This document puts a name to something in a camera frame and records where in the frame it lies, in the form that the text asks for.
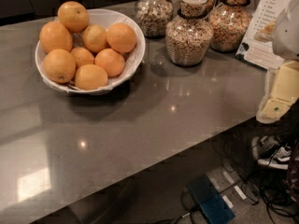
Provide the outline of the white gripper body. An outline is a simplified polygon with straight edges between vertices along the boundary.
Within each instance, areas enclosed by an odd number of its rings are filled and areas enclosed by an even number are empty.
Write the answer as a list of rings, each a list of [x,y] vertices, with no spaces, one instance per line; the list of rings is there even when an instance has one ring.
[[[299,60],[299,0],[291,0],[277,17],[273,52],[286,60]]]

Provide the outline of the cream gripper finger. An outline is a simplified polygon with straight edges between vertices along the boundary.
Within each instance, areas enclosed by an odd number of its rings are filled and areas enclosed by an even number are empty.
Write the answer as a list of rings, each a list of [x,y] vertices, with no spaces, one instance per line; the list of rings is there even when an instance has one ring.
[[[269,69],[264,97],[256,119],[263,124],[279,121],[299,99],[299,62],[285,61],[279,69]]]
[[[271,42],[273,40],[275,25],[275,21],[268,22],[261,30],[259,30],[255,34],[254,39],[264,43]]]

